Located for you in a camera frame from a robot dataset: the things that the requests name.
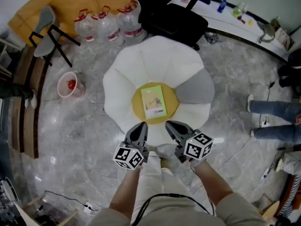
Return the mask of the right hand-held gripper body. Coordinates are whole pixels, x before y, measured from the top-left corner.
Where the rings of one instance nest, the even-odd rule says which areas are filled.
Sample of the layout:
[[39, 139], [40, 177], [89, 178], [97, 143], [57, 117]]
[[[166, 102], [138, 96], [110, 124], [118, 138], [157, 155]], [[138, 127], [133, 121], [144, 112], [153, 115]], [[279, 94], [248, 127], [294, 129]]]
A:
[[214, 139], [196, 129], [176, 139], [175, 156], [181, 163], [188, 159], [204, 160], [211, 152]]

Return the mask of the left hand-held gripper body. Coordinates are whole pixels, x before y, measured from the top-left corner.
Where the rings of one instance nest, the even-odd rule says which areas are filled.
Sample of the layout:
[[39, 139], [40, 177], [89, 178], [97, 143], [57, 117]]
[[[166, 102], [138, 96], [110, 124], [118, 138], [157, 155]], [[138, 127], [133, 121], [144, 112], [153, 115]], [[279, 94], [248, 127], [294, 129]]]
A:
[[135, 170], [141, 164], [148, 162], [149, 151], [145, 143], [145, 138], [133, 141], [129, 137], [125, 137], [116, 148], [113, 161], [121, 168]]

